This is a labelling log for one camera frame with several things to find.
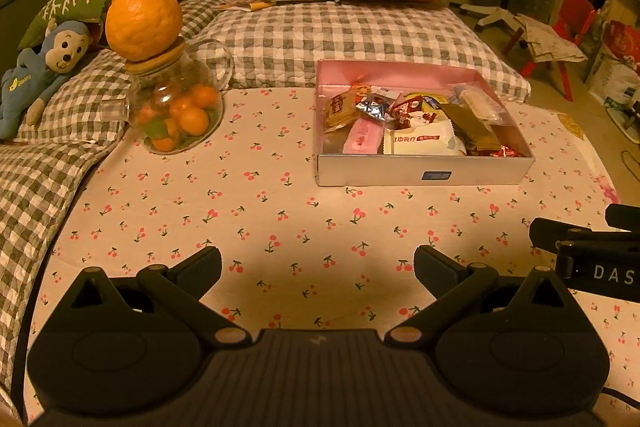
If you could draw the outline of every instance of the red plastic chair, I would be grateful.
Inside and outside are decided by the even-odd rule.
[[[560,13],[558,14],[558,20],[552,26],[554,31],[563,39],[573,42],[576,46],[580,44],[585,33],[589,31],[593,18],[596,16],[596,10],[587,0],[564,0],[560,7]],[[524,33],[524,28],[519,29],[516,34],[511,38],[509,43],[502,50],[502,54],[506,55],[511,51],[511,48]],[[527,78],[533,70],[536,68],[536,63],[532,60],[527,63],[520,71],[520,74]],[[571,84],[569,83],[569,75],[566,72],[566,65],[563,61],[558,62],[558,68],[560,70],[560,76],[562,77],[562,86],[564,87],[564,96],[569,102],[574,101],[574,97],[571,94]]]

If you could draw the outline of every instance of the gray checkered blanket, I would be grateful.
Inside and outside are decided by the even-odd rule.
[[[313,87],[321,58],[428,62],[478,70],[504,100],[530,85],[449,9],[325,2],[221,13],[204,31],[234,55],[231,87]]]
[[[220,1],[181,0],[181,34],[199,35]],[[101,121],[100,104],[128,84],[123,60],[102,51],[52,97],[37,128],[20,126],[23,145],[0,145],[0,407],[14,414],[8,391],[34,279],[85,174],[124,134],[124,121]]]

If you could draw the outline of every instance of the mandarin orange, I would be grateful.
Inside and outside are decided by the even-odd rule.
[[[138,110],[138,116],[136,117],[136,123],[140,125],[144,125],[145,123],[149,123],[156,116],[160,116],[160,112],[153,107],[151,107],[150,103],[143,103],[142,107]]]
[[[164,120],[167,134],[170,138],[179,139],[182,135],[182,130],[178,125],[178,121],[175,118],[166,118]]]
[[[220,95],[216,89],[211,86],[205,86],[204,84],[196,84],[191,87],[190,93],[195,105],[201,109],[213,109],[220,99]]]
[[[199,107],[188,107],[180,113],[178,123],[190,136],[202,136],[209,128],[209,115]]]
[[[177,145],[175,139],[168,136],[167,138],[159,138],[157,140],[151,140],[151,143],[160,152],[171,152]]]
[[[184,94],[169,102],[169,114],[177,119],[182,111],[194,105],[196,104],[193,97],[190,94]]]
[[[181,29],[177,0],[112,0],[104,22],[109,47],[134,62],[164,52]]]

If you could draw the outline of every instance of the pink box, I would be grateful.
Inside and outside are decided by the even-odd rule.
[[[518,185],[533,165],[527,142],[516,124],[492,126],[502,144],[523,157],[346,155],[342,144],[349,127],[323,129],[326,102],[353,84],[400,91],[452,94],[455,84],[476,84],[504,107],[476,70],[377,60],[320,60],[316,87],[316,182],[321,187],[416,185]]]

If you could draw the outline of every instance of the snack package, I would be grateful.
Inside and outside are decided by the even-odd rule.
[[[503,145],[499,151],[479,153],[478,150],[469,151],[471,156],[494,156],[495,158],[522,158],[523,155],[507,145]]]
[[[440,109],[441,103],[447,103],[447,99],[440,95],[412,92],[400,96],[389,109],[389,113],[400,127],[416,127],[447,120]]]
[[[440,107],[466,137],[468,149],[476,149],[478,153],[498,152],[502,149],[498,137],[485,127],[471,109],[452,103],[443,103]]]
[[[439,109],[441,103],[449,103],[449,99],[446,96],[434,92],[408,92],[405,95],[407,99],[415,98],[416,96],[421,96],[424,103],[434,109]],[[422,110],[427,111],[428,109],[423,105]]]
[[[324,108],[324,130],[335,131],[355,122],[360,115],[356,104],[370,92],[370,86],[354,84],[348,91],[329,100]]]
[[[356,103],[356,109],[375,120],[385,122],[388,118],[388,110],[392,103],[396,101],[399,93],[384,87],[371,87],[371,92],[367,93],[363,99]]]
[[[453,126],[449,120],[422,127],[391,130],[385,129],[383,145],[385,154],[462,156]]]
[[[351,127],[342,154],[377,154],[384,134],[384,123],[358,118]]]
[[[460,84],[453,87],[460,105],[473,111],[478,120],[492,125],[510,125],[508,113],[500,107],[480,86],[474,84]]]

